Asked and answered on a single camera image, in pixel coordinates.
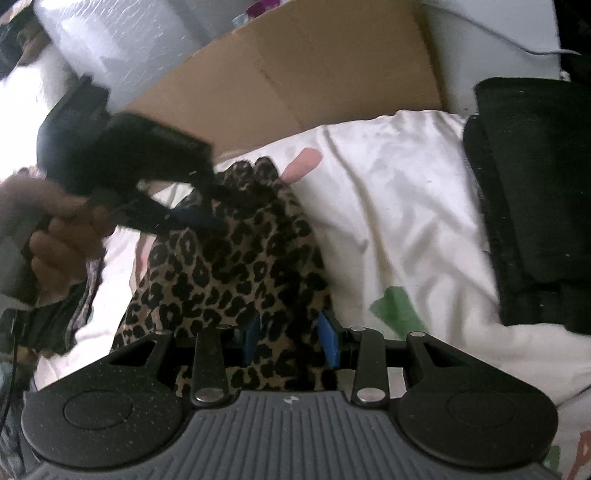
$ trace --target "cardboard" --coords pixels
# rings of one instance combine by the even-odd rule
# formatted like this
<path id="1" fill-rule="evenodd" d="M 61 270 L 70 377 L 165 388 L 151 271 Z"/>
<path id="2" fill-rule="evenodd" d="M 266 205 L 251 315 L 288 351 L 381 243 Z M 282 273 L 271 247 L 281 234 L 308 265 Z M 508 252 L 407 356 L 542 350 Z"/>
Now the cardboard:
<path id="1" fill-rule="evenodd" d="M 441 99 L 405 0 L 292 0 L 199 50 L 128 109 L 223 154 L 318 125 L 441 109 Z"/>

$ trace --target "logo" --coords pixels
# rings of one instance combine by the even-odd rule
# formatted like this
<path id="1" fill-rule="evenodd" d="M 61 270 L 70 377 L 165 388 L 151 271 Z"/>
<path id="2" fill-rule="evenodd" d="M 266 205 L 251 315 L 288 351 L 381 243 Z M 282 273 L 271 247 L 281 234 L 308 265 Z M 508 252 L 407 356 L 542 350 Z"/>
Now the logo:
<path id="1" fill-rule="evenodd" d="M 293 395 L 291 395 L 289 397 L 285 397 L 283 399 L 283 401 L 285 403 L 287 403 L 288 405 L 294 405 L 294 404 L 298 403 L 300 401 L 300 399 L 298 397 L 294 397 Z"/>

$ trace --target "finger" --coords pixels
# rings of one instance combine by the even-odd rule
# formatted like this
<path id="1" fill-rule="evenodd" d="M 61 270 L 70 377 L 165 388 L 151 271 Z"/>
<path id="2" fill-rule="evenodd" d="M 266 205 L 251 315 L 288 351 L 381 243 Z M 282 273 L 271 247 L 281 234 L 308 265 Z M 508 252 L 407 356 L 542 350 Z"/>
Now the finger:
<path id="1" fill-rule="evenodd" d="M 37 231 L 29 240 L 33 256 L 39 257 L 47 265 L 59 270 L 67 279 L 68 285 L 86 278 L 86 261 L 72 247 L 62 243 L 46 232 Z"/>
<path id="2" fill-rule="evenodd" d="M 100 258 L 103 245 L 95 228 L 89 223 L 52 218 L 47 232 L 63 244 L 76 249 L 83 258 Z"/>
<path id="3" fill-rule="evenodd" d="M 41 284 L 40 304 L 55 303 L 67 297 L 70 291 L 70 283 L 61 271 L 47 264 L 39 257 L 33 257 L 31 269 Z"/>
<path id="4" fill-rule="evenodd" d="M 57 183 L 23 175 L 13 175 L 2 183 L 0 197 L 12 202 L 31 205 L 53 216 L 72 217 L 79 215 L 86 207 L 87 200 L 69 195 Z"/>

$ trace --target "leopard print fabric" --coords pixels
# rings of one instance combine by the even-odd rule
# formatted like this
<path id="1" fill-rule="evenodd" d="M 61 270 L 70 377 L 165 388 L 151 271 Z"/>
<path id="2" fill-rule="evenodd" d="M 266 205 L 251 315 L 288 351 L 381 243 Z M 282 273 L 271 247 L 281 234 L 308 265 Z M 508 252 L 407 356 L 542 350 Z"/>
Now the leopard print fabric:
<path id="1" fill-rule="evenodd" d="M 113 348 L 159 329 L 191 338 L 208 325 L 243 325 L 259 312 L 253 364 L 226 369 L 230 390 L 335 389 L 317 333 L 319 312 L 330 307 L 329 290 L 299 202 L 269 158 L 254 166 L 235 163 L 217 178 L 247 201 L 234 207 L 198 192 L 183 201 L 182 206 L 211 206 L 229 230 L 186 229 L 155 241 Z M 188 368 L 179 373 L 178 395 L 189 393 L 190 378 Z"/>

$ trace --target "grey plastic base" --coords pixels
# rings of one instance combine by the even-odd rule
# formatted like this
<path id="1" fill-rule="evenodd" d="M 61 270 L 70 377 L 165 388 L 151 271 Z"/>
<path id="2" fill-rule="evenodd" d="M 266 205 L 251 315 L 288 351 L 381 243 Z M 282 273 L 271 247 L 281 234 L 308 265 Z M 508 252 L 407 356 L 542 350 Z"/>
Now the grey plastic base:
<path id="1" fill-rule="evenodd" d="M 385 412 L 339 392 L 243 392 L 200 410 L 166 451 L 113 472 L 43 464 L 28 480 L 556 480 L 541 465 L 502 473 L 455 470 L 406 444 Z"/>

